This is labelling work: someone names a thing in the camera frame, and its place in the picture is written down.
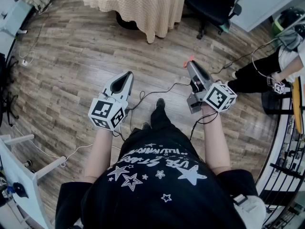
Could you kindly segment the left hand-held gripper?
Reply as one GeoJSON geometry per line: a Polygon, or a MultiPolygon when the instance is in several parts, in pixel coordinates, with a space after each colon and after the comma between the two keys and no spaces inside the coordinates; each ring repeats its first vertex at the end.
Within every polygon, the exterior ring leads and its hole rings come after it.
{"type": "Polygon", "coordinates": [[[133,73],[122,72],[109,79],[103,92],[94,98],[88,113],[93,125],[109,131],[119,130],[127,116],[128,98],[133,86],[133,73]]]}

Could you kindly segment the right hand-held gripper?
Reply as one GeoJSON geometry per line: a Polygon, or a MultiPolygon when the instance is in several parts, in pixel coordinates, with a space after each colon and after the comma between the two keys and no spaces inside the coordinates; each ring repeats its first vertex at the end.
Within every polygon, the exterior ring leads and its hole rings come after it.
{"type": "Polygon", "coordinates": [[[236,93],[225,84],[213,83],[210,74],[196,61],[187,62],[187,71],[192,88],[187,103],[192,114],[199,112],[203,103],[217,112],[226,111],[234,104],[236,93]]]}

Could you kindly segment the orange shrimp pieces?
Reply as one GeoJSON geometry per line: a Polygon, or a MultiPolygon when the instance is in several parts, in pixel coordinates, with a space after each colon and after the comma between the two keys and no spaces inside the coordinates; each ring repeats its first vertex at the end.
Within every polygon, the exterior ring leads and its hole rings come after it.
{"type": "Polygon", "coordinates": [[[188,61],[185,61],[183,63],[183,68],[186,68],[187,67],[187,63],[190,62],[190,61],[193,61],[194,60],[194,55],[190,56],[190,58],[188,59],[188,61]]]}

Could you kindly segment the white shoulder bag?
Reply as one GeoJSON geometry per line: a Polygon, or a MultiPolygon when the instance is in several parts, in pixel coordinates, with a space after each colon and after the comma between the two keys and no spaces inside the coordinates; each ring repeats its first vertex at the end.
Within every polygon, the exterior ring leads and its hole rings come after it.
{"type": "Polygon", "coordinates": [[[244,222],[246,229],[262,229],[266,217],[264,202],[257,196],[242,194],[232,198],[234,208],[244,222]]]}

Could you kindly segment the person's right forearm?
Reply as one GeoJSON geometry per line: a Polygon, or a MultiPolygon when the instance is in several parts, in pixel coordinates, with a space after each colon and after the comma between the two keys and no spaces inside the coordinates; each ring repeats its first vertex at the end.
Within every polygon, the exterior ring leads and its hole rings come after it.
{"type": "Polygon", "coordinates": [[[201,106],[204,129],[204,157],[207,166],[216,174],[231,169],[228,145],[220,115],[209,105],[201,106]]]}

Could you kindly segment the person's left forearm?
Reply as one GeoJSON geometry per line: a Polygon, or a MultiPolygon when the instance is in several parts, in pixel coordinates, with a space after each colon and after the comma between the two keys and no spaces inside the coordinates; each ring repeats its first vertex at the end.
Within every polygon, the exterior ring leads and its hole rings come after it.
{"type": "Polygon", "coordinates": [[[99,129],[92,145],[82,181],[94,183],[110,167],[112,132],[99,129]]]}

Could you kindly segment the person's black trousers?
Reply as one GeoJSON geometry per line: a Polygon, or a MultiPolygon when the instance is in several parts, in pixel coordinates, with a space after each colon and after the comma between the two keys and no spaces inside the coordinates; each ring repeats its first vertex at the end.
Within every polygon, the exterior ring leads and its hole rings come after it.
{"type": "Polygon", "coordinates": [[[153,111],[151,114],[150,125],[153,130],[174,127],[170,119],[167,117],[163,106],[158,106],[153,111]]]}

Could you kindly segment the black table base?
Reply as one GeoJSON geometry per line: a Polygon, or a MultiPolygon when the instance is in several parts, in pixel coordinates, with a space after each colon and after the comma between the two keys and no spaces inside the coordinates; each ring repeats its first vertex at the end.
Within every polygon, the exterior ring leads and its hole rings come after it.
{"type": "Polygon", "coordinates": [[[117,23],[125,28],[125,29],[128,29],[128,30],[134,30],[134,31],[137,31],[139,30],[139,28],[137,27],[137,24],[135,21],[124,21],[121,17],[121,15],[119,14],[119,12],[115,12],[116,13],[116,20],[117,20],[117,23]]]}

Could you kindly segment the round table with yellow cloth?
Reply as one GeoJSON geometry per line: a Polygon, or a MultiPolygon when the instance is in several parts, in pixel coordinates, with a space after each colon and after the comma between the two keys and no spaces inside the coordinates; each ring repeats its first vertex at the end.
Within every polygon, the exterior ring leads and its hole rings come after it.
{"type": "Polygon", "coordinates": [[[135,22],[138,29],[153,43],[155,37],[165,38],[182,18],[184,0],[83,0],[86,6],[102,12],[116,11],[127,22],[135,22]]]}

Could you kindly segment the yellow board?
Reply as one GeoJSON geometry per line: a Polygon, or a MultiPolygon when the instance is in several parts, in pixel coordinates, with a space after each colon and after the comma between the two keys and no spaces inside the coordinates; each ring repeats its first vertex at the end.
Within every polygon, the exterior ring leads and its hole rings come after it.
{"type": "Polygon", "coordinates": [[[295,126],[300,134],[305,134],[305,77],[299,76],[292,85],[292,102],[295,126]]]}

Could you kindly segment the black metal stand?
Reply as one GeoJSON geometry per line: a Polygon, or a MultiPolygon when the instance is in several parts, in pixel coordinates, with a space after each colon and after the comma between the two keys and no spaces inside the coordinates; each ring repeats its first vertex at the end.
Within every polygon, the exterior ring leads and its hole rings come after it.
{"type": "Polygon", "coordinates": [[[15,56],[12,56],[9,60],[5,58],[3,53],[0,53],[0,127],[3,120],[4,113],[7,113],[8,125],[13,127],[13,124],[10,123],[10,115],[19,119],[18,115],[15,115],[12,111],[12,105],[14,100],[18,99],[18,95],[13,95],[11,91],[8,90],[8,87],[11,83],[14,83],[14,79],[11,75],[11,70],[14,65],[18,64],[19,61],[11,63],[11,60],[15,56]]]}

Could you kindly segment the person's black star-print shirt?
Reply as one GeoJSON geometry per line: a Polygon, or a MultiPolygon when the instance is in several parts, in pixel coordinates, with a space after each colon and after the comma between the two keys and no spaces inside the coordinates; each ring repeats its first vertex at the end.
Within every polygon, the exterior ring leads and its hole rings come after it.
{"type": "Polygon", "coordinates": [[[62,184],[55,229],[245,229],[238,195],[257,195],[250,172],[214,174],[175,127],[137,131],[94,183],[62,184]]]}

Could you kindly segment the black metal shelf rack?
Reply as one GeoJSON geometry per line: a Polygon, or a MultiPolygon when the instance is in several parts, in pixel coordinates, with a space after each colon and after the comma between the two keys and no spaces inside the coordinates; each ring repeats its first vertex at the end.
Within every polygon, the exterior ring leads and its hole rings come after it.
{"type": "Polygon", "coordinates": [[[283,229],[299,215],[295,199],[305,191],[305,134],[295,126],[292,85],[283,94],[262,95],[264,111],[277,117],[272,146],[256,182],[266,205],[263,229],[283,229]]]}

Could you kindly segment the white desk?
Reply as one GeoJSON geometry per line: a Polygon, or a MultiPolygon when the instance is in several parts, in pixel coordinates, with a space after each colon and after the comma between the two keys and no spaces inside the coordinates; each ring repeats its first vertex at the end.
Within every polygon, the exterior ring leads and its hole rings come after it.
{"type": "Polygon", "coordinates": [[[32,173],[13,155],[8,146],[33,138],[33,134],[17,138],[11,138],[10,135],[0,135],[1,164],[8,184],[13,185],[13,183],[20,183],[25,189],[25,197],[13,194],[13,198],[17,205],[43,228],[54,229],[42,204],[38,191],[38,180],[62,164],[66,160],[66,157],[61,156],[44,168],[32,173]]]}

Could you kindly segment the black computer mouse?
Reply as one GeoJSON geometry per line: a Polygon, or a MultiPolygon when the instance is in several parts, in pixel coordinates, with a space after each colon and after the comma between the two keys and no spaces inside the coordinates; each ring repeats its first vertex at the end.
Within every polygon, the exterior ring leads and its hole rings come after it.
{"type": "Polygon", "coordinates": [[[19,182],[14,182],[12,184],[12,188],[13,188],[14,193],[17,194],[20,198],[29,198],[23,184],[21,184],[19,182]]]}

